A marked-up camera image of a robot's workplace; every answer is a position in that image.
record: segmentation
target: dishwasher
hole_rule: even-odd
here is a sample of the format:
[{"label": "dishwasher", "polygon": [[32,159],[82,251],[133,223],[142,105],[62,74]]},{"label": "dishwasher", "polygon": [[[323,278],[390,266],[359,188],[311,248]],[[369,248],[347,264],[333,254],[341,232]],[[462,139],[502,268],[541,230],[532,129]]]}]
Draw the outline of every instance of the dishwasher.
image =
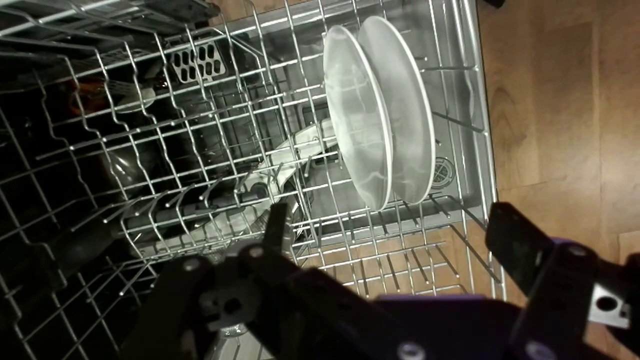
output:
[{"label": "dishwasher", "polygon": [[[273,201],[290,207],[285,256],[359,296],[506,299],[481,241],[495,184],[475,2],[266,3],[1,2],[1,353],[116,358],[167,259],[253,241]],[[328,28],[368,16],[410,44],[437,151],[421,204],[375,212],[322,74]]]}]

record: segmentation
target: screw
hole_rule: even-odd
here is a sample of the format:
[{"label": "screw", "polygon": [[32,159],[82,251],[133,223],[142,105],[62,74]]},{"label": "screw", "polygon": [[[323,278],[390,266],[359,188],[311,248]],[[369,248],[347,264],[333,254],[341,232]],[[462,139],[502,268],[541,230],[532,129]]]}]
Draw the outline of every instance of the screw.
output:
[{"label": "screw", "polygon": [[568,245],[568,251],[580,258],[585,256],[585,249],[582,245]]},{"label": "screw", "polygon": [[530,340],[523,350],[526,350],[527,358],[532,358],[532,360],[555,360],[553,350],[550,350],[541,342]]},{"label": "screw", "polygon": [[260,258],[260,256],[264,254],[264,248],[262,248],[262,245],[252,245],[252,248],[247,249],[247,254],[250,254],[252,258]]},{"label": "screw", "polygon": [[416,342],[401,342],[398,345],[400,360],[423,360],[423,348]]},{"label": "screw", "polygon": [[190,258],[182,264],[183,269],[192,271],[200,266],[200,259],[198,258]]}]

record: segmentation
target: plate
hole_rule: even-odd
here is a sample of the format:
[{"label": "plate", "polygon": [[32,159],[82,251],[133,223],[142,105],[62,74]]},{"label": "plate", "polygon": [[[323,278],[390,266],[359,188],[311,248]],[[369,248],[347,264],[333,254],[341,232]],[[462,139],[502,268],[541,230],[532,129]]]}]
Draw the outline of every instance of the plate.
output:
[{"label": "plate", "polygon": [[391,123],[391,190],[407,204],[428,197],[436,172],[436,134],[414,53],[385,18],[368,18],[358,41],[377,77]]},{"label": "plate", "polygon": [[344,26],[323,37],[323,84],[345,170],[361,201],[380,209],[391,194],[390,117],[365,53]]}]

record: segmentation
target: floor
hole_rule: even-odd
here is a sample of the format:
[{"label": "floor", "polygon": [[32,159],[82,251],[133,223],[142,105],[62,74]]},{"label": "floor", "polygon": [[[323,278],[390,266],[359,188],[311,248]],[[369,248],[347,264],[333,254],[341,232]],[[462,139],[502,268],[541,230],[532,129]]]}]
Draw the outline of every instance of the floor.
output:
[{"label": "floor", "polygon": [[637,11],[634,0],[479,5],[499,197],[615,261],[640,251]]}]

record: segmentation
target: dishwasher rack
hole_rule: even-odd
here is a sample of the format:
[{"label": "dishwasher rack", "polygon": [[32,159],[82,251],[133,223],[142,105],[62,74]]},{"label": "dishwasher rack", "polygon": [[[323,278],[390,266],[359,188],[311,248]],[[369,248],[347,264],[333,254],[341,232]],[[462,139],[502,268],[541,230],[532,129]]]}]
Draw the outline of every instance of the dishwasher rack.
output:
[{"label": "dishwasher rack", "polygon": [[[495,191],[474,0],[253,0],[209,26],[147,3],[0,7],[9,353],[116,355],[165,259],[233,254],[273,201],[292,207],[285,251],[361,296],[506,297],[481,244]],[[410,44],[437,137],[428,200],[377,212],[345,173],[322,74],[323,31],[374,13]]]}]

